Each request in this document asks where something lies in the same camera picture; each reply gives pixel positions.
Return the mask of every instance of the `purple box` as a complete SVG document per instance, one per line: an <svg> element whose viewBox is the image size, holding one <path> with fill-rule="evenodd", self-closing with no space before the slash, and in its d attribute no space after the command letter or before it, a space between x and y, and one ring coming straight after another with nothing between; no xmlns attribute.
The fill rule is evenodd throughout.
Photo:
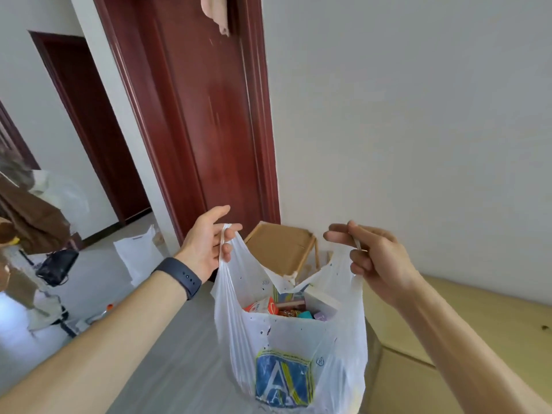
<svg viewBox="0 0 552 414"><path fill-rule="evenodd" d="M314 314L314 319L319 320L319 321L327 321L328 320L326 318L326 315L324 315L324 313L315 313Z"/></svg>

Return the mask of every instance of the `brown jacket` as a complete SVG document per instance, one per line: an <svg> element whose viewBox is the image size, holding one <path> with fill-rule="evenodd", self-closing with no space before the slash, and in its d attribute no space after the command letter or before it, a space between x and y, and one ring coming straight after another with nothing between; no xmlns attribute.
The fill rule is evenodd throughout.
<svg viewBox="0 0 552 414"><path fill-rule="evenodd" d="M27 254L51 253L69 240L69 223L55 206L0 175L0 207L13 222Z"/></svg>

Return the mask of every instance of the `blue square logo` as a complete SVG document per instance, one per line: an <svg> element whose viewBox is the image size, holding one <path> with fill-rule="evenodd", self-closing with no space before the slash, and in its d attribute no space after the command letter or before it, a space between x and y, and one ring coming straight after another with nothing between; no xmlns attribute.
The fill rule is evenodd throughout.
<svg viewBox="0 0 552 414"><path fill-rule="evenodd" d="M313 400L310 361L264 350L257 356L256 399L271 407L307 407Z"/></svg>

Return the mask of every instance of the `white paper bag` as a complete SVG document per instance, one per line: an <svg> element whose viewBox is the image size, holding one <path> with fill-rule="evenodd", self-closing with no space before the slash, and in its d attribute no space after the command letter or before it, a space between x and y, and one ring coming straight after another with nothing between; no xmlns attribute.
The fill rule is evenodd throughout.
<svg viewBox="0 0 552 414"><path fill-rule="evenodd" d="M155 228L152 225L144 235L123 238L113 243L122 262L127 266L134 287L146 280L163 260L161 252L154 244L154 236Z"/></svg>

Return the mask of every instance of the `black watch strap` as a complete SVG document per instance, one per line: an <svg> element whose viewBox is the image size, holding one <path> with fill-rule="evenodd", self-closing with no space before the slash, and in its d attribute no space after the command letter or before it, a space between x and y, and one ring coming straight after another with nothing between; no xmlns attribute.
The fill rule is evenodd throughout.
<svg viewBox="0 0 552 414"><path fill-rule="evenodd" d="M201 279L191 271L190 267L176 260L174 257L167 257L163 260L154 271L157 270L164 271L178 280L178 283L186 290L188 299L192 299L202 285Z"/></svg>

